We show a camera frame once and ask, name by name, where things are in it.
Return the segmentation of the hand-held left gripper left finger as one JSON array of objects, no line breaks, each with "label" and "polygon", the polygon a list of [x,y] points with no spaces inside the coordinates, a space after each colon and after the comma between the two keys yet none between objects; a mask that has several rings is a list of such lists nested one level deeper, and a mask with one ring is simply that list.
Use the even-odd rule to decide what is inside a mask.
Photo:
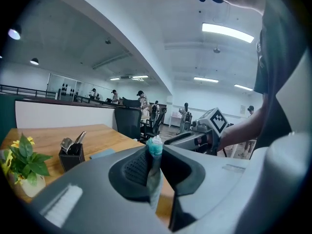
[{"label": "hand-held left gripper left finger", "polygon": [[166,234],[150,206],[145,146],[85,161],[31,201],[47,230],[66,234]]}]

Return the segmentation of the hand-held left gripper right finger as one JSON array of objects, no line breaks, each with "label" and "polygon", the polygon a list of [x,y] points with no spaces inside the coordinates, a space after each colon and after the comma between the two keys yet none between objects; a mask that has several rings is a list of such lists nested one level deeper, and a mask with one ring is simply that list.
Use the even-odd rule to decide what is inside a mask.
[{"label": "hand-held left gripper right finger", "polygon": [[192,224],[223,225],[226,213],[218,207],[241,179],[248,162],[201,154],[164,145],[161,169],[174,191],[169,229],[181,231]]}]

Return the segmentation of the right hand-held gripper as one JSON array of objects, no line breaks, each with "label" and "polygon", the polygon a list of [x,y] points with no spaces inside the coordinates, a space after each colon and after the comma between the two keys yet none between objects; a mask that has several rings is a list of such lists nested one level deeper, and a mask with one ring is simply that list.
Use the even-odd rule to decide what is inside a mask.
[{"label": "right hand-held gripper", "polygon": [[[164,142],[185,150],[206,153],[217,156],[221,136],[228,126],[228,121],[216,107],[205,112],[200,118],[192,122],[192,131],[176,135]],[[207,144],[206,134],[214,133],[214,146],[212,149]]]}]

